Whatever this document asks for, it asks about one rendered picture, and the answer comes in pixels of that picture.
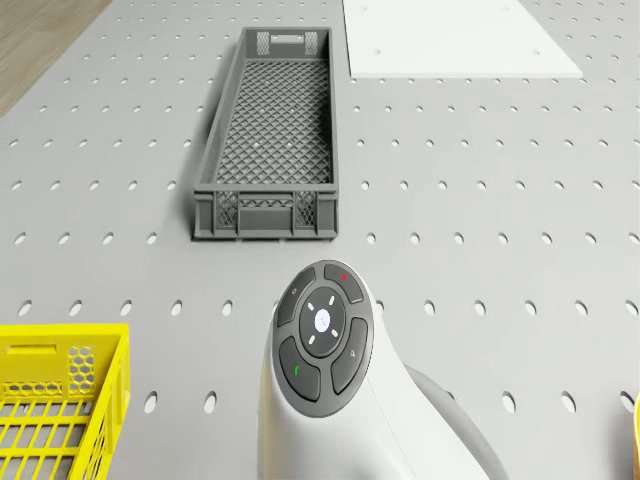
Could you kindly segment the dark grey basket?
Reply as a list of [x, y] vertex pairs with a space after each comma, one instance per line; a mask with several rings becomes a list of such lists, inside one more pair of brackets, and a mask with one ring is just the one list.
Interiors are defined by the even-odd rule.
[[194, 184], [196, 239], [332, 239], [338, 147], [332, 32], [246, 27]]

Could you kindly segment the white board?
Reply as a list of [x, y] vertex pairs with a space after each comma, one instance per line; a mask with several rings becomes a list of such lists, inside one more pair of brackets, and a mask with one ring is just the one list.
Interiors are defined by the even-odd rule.
[[343, 0], [355, 78], [580, 78], [519, 0]]

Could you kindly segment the yellow basket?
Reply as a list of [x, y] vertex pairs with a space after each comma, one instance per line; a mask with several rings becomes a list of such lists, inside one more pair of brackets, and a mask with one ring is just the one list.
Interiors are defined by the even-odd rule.
[[130, 398], [127, 325], [1, 325], [0, 480], [106, 480]]

